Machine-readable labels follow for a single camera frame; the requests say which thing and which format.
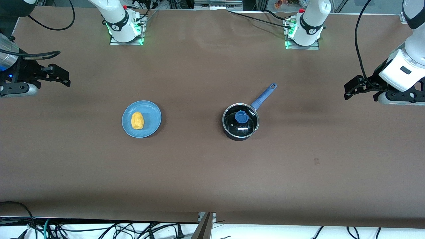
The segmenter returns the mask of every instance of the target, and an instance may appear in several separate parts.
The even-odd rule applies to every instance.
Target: yellow potato
[[[131,116],[131,126],[133,129],[143,129],[145,125],[145,120],[143,119],[143,115],[140,112],[135,112]]]

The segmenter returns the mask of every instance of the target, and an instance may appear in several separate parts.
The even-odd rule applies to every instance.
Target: pan handle
[[[267,97],[276,89],[278,85],[276,83],[272,83],[252,104],[251,106],[258,110],[260,108],[260,105],[263,103]]]

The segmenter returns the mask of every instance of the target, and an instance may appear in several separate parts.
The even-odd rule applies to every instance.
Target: saucepan
[[[267,97],[276,89],[271,84],[251,105],[236,103],[229,106],[223,114],[222,122],[225,134],[232,140],[242,141],[251,137],[260,125],[257,110]]]

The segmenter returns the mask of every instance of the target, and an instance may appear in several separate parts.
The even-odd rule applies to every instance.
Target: plate
[[[131,116],[135,112],[140,112],[143,115],[143,129],[136,130],[131,126]],[[148,100],[140,100],[134,102],[125,109],[122,114],[121,123],[124,131],[131,137],[145,138],[155,133],[161,125],[161,120],[161,110],[155,103]]]

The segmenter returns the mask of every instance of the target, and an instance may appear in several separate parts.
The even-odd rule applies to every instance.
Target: blue lid knob
[[[238,111],[235,114],[235,119],[238,123],[244,124],[244,123],[248,122],[249,116],[245,113],[245,111]]]

